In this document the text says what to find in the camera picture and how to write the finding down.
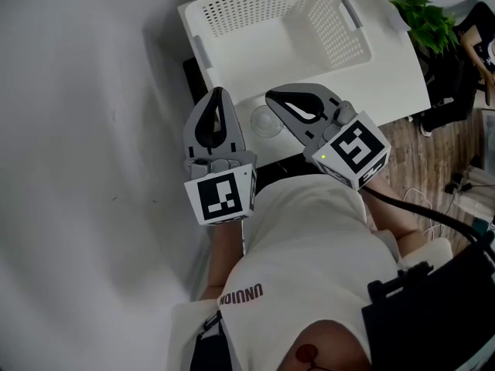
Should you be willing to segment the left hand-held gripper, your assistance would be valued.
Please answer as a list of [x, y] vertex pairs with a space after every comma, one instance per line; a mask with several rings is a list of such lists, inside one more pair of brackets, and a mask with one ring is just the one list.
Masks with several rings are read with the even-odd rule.
[[[198, 224], [215, 226], [253, 215], [256, 160], [244, 138], [230, 94], [213, 88], [193, 108], [183, 129], [189, 181], [184, 183]], [[213, 153], [226, 153], [216, 158]]]

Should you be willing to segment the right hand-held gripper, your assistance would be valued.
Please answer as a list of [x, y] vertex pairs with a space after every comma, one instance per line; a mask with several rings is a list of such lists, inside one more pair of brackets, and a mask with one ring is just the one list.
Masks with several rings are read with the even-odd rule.
[[267, 91], [265, 101], [307, 145], [305, 158], [351, 189], [363, 187], [386, 165], [391, 146], [378, 127], [323, 85], [288, 83]]

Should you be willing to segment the clear glass cup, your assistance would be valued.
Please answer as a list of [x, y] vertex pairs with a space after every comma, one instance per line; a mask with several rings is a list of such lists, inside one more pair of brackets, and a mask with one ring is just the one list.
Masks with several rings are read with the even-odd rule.
[[268, 105], [257, 107], [251, 114], [251, 129], [261, 138], [277, 136], [284, 124]]

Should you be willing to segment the white plastic basket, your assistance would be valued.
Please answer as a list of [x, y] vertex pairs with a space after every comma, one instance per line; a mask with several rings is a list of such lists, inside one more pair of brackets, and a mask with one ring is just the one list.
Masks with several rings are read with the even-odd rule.
[[372, 59], [349, 0], [196, 0], [183, 24], [205, 84], [234, 102]]

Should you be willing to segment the person's right forearm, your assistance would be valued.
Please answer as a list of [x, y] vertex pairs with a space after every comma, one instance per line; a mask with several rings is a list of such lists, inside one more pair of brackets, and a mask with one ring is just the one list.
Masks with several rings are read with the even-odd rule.
[[370, 194], [368, 189], [395, 200], [399, 200], [399, 197], [380, 173], [375, 175], [360, 190], [363, 201], [379, 230], [389, 230], [396, 240], [413, 233], [418, 233], [421, 236], [416, 218], [412, 213], [379, 200]]

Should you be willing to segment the person's left forearm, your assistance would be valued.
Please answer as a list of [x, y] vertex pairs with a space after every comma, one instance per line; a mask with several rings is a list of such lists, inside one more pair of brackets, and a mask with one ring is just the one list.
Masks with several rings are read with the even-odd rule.
[[201, 300], [218, 299], [231, 271], [243, 257], [242, 222], [222, 223], [213, 228], [207, 286]]

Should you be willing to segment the white t-shirt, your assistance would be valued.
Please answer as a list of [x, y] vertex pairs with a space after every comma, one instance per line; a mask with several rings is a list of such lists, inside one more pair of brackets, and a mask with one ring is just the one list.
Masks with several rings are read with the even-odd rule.
[[220, 295], [173, 309], [167, 371], [187, 371], [197, 336], [220, 332], [235, 371], [276, 371], [299, 334], [319, 321], [342, 325], [369, 356], [368, 284], [452, 259], [444, 238], [400, 255], [389, 230], [368, 229], [360, 194], [327, 175], [277, 181], [256, 203], [247, 253]]

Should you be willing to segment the green potted plant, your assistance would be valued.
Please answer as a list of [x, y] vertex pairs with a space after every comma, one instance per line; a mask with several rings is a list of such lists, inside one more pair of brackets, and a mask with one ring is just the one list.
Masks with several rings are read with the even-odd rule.
[[454, 50], [459, 45], [454, 27], [456, 17], [448, 15], [443, 7], [431, 0], [389, 0], [401, 19], [408, 25], [408, 32], [422, 47], [435, 55]]

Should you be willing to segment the dark red round pendant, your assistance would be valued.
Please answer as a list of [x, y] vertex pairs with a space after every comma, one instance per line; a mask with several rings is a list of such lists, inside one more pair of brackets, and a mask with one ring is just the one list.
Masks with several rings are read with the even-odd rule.
[[318, 356], [318, 349], [313, 344], [304, 344], [297, 348], [295, 357], [299, 363], [307, 368], [306, 371], [312, 371], [316, 366], [315, 359]]

